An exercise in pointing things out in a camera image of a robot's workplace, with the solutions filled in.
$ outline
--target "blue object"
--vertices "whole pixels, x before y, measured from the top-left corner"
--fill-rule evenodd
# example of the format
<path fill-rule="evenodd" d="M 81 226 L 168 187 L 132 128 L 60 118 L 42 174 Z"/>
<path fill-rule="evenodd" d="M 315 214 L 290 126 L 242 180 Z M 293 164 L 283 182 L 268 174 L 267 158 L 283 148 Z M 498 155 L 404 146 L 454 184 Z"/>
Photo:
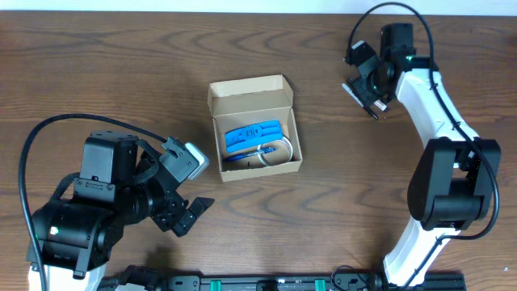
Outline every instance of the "blue object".
<path fill-rule="evenodd" d="M 249 153 L 235 154 L 235 155 L 233 155 L 231 157 L 225 158 L 225 161 L 226 162 L 238 161 L 240 159 L 248 158 L 248 157 L 251 157 L 251 156 L 254 156 L 254 155 L 257 155 L 257 154 L 269 154 L 269 153 L 274 152 L 275 150 L 277 150 L 277 148 L 264 148 L 264 149 L 252 151 L 252 152 L 249 152 Z"/>
<path fill-rule="evenodd" d="M 233 153 L 251 146 L 263 145 L 282 139 L 282 128 L 278 120 L 261 122 L 232 130 L 225 134 L 226 151 Z"/>

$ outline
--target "box lid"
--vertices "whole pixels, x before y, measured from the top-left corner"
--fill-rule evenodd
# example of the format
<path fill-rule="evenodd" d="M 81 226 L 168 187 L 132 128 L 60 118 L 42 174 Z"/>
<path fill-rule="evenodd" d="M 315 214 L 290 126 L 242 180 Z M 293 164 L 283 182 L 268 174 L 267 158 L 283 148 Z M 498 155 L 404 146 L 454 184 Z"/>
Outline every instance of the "box lid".
<path fill-rule="evenodd" d="M 291 106 L 292 89 L 281 74 L 215 82 L 208 88 L 212 116 Z"/>

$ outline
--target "wire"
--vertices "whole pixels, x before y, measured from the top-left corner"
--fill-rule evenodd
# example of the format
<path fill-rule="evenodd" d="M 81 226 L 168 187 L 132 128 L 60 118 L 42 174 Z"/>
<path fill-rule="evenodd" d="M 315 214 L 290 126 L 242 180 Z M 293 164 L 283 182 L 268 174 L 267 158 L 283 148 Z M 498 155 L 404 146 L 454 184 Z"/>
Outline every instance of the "wire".
<path fill-rule="evenodd" d="M 362 289 L 366 289 L 368 287 L 368 282 L 359 274 L 359 272 L 357 272 L 357 270 L 355 270 L 354 267 L 350 266 L 350 265 L 341 265 L 339 267 L 337 267 L 333 272 L 332 274 L 330 275 L 330 282 L 332 283 L 332 285 L 334 285 L 334 287 L 336 289 L 338 289 L 339 291 L 348 291 L 348 289 L 343 289 L 341 288 L 341 286 L 339 286 L 338 284 L 335 283 L 334 281 L 334 278 L 336 276 L 336 272 L 339 271 L 339 269 L 341 268 L 349 268 L 351 269 L 352 271 L 354 271 L 354 273 L 357 275 L 357 277 L 366 285 L 364 286 Z"/>
<path fill-rule="evenodd" d="M 435 78 L 434 78 L 434 74 L 433 74 L 433 64 L 435 63 L 435 48 L 434 48 L 433 38 L 432 38 L 432 34 L 431 34 L 431 29 L 427 25 L 426 20 L 413 7 L 406 5 L 404 3 L 399 3 L 399 2 L 385 2 L 385 3 L 381 3 L 379 5 L 376 5 L 376 6 L 372 7 L 370 10 L 366 11 L 366 13 L 364 13 L 363 16 L 361 16 L 361 18 L 359 19 L 359 21 L 355 24 L 354 28 L 351 31 L 350 38 L 348 39 L 347 62 L 351 63 L 351 60 L 350 60 L 351 43 L 352 43 L 352 39 L 354 37 L 355 30 L 357 29 L 357 27 L 361 24 L 361 22 L 363 22 L 363 20 L 370 13 L 372 13 L 372 11 L 374 11 L 375 9 L 377 9 L 379 7 L 387 6 L 387 5 L 402 6 L 402 7 L 405 7 L 406 9 L 410 10 L 411 12 L 413 12 L 415 14 L 415 16 L 420 20 L 420 22 L 426 29 L 427 39 L 429 40 L 429 81 L 431 83 L 431 89 L 435 93 L 438 103 L 440 104 L 443 111 L 445 112 L 445 115 L 447 115 L 448 119 L 451 121 L 454 129 L 457 130 L 458 133 L 460 133 L 460 135 L 465 139 L 467 145 L 469 145 L 471 150 L 481 160 L 481 163 L 485 167 L 485 169 L 488 173 L 488 176 L 490 178 L 492 190 L 494 191 L 494 211 L 492 212 L 492 216 L 490 217 L 490 220 L 489 220 L 487 226 L 481 232 L 479 232 L 478 234 L 475 234 L 475 235 L 442 235 L 439 238 L 437 238 L 435 245 L 431 248 L 429 253 L 426 255 L 426 257 L 420 264 L 420 266 L 415 270 L 414 274 L 409 278 L 409 280 L 401 288 L 403 290 L 403 289 L 406 289 L 411 284 L 411 281 L 423 269 L 423 267 L 425 266 L 427 261 L 430 259 L 432 254 L 435 252 L 438 245 L 441 245 L 442 241 L 444 239 L 458 239 L 458 240 L 479 239 L 479 238 L 482 238 L 485 235 L 487 235 L 494 228 L 494 225 L 495 225 L 496 221 L 498 220 L 498 215 L 499 215 L 499 187 L 498 187 L 498 182 L 495 177 L 494 170 L 492 169 L 492 166 L 488 163 L 486 156 L 481 152 L 479 147 L 469 137 L 469 135 L 467 133 L 465 133 L 465 131 L 460 127 L 460 124 L 454 119 L 454 116 L 451 114 L 447 105 L 445 105 L 445 103 L 443 102 L 442 96 L 440 96 L 440 94 L 438 92 L 437 84 L 435 83 Z"/>
<path fill-rule="evenodd" d="M 41 257 L 40 246 L 38 243 L 38 238 L 36 237 L 36 232 L 34 231 L 34 224 L 32 223 L 31 210 L 29 209 L 29 202 L 27 199 L 27 189 L 25 187 L 25 169 L 27 165 L 27 156 L 29 154 L 29 150 L 31 149 L 31 144 L 36 138 L 38 132 L 45 126 L 51 124 L 54 121 L 58 120 L 66 120 L 66 119 L 87 119 L 87 120 L 98 120 L 104 121 L 107 123 L 119 125 L 126 129 L 131 129 L 138 133 L 142 133 L 149 137 L 155 138 L 161 142 L 166 142 L 166 139 L 158 136 L 155 133 L 151 133 L 147 130 L 140 129 L 136 126 L 114 120 L 111 118 L 107 118 L 104 116 L 96 116 L 92 114 L 63 114 L 59 116 L 50 117 L 46 120 L 41 121 L 28 135 L 27 140 L 25 140 L 25 144 L 23 145 L 22 153 L 19 158 L 19 168 L 18 168 L 18 186 L 19 186 L 19 199 L 22 204 L 23 217 L 25 218 L 25 223 L 27 224 L 27 229 L 29 232 L 29 237 L 31 238 L 31 245 L 34 251 L 34 256 L 36 257 L 36 264 L 38 265 L 38 269 L 40 271 L 40 280 L 41 280 L 41 291 L 47 290 L 47 277 L 45 275 L 45 269 L 43 264 L 43 259 Z"/>

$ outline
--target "white ring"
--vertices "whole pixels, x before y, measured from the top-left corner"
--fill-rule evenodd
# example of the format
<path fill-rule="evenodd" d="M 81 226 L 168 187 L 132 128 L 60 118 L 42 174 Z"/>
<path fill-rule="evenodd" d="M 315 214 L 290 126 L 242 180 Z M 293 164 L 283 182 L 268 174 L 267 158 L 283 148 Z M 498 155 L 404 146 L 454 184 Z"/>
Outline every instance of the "white ring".
<path fill-rule="evenodd" d="M 288 150 L 289 150 L 289 160 L 288 160 L 287 162 L 291 162 L 291 160 L 292 160 L 292 156 L 294 155 L 294 150 L 292 149 L 292 144 L 291 144 L 291 142 L 290 142 L 290 141 L 289 141 L 289 139 L 288 139 L 288 138 L 286 138 L 285 136 L 284 136 L 284 137 L 282 137 L 282 139 L 281 139 L 281 140 L 279 140 L 279 141 L 280 141 L 280 142 L 282 142 L 283 144 L 285 144 L 285 146 L 287 146 L 287 147 L 288 147 Z M 258 145 L 258 146 L 257 146 L 257 150 L 260 150 L 260 149 L 262 149 L 262 145 Z M 266 166 L 266 167 L 274 166 L 274 165 L 271 165 L 268 161 L 266 161 L 266 160 L 264 159 L 264 157 L 263 157 L 263 155 L 262 155 L 262 154 L 258 154 L 257 156 L 258 156 L 258 159 L 260 160 L 260 162 L 261 162 L 264 166 Z"/>

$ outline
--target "wood grain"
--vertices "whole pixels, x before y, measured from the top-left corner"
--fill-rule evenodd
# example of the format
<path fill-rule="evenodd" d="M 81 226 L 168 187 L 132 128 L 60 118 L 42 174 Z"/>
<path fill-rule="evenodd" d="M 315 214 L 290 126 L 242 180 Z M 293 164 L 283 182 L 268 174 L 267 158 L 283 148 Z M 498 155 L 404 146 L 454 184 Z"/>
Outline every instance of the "wood grain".
<path fill-rule="evenodd" d="M 216 203 L 177 239 L 149 220 L 125 229 L 109 273 L 129 264 L 206 275 L 368 269 L 390 251 L 409 213 L 406 188 L 422 144 L 400 104 L 374 121 L 340 87 L 356 76 L 343 62 L 357 15 L 0 12 L 0 289 L 26 290 L 28 245 L 16 175 L 29 131 L 46 117 L 89 112 L 216 147 L 210 82 L 284 74 L 304 164 L 300 172 L 222 183 L 213 162 L 185 183 L 186 198 Z M 460 270 L 469 290 L 517 285 L 517 19 L 427 17 L 449 95 L 483 137 L 502 147 L 501 215 L 489 237 L 452 242 L 435 270 Z M 357 38 L 409 16 L 372 16 Z M 415 26 L 420 53 L 427 51 Z M 63 175 L 77 171 L 91 121 L 53 124 L 36 138 L 27 169 L 32 210 Z M 486 221 L 468 231 L 478 231 Z"/>

